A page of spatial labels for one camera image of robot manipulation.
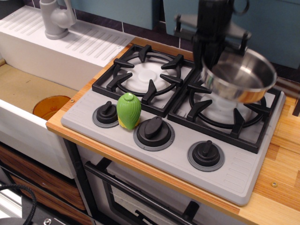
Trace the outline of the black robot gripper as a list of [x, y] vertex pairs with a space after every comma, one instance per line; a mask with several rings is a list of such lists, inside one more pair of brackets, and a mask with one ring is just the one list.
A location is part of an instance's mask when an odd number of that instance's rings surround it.
[[233, 0], [200, 0], [196, 15], [175, 16], [174, 35], [193, 43], [195, 68], [202, 68], [206, 52], [206, 67], [217, 64], [226, 47], [244, 54], [251, 33], [232, 21], [232, 15], [242, 16], [249, 10], [249, 1], [238, 11]]

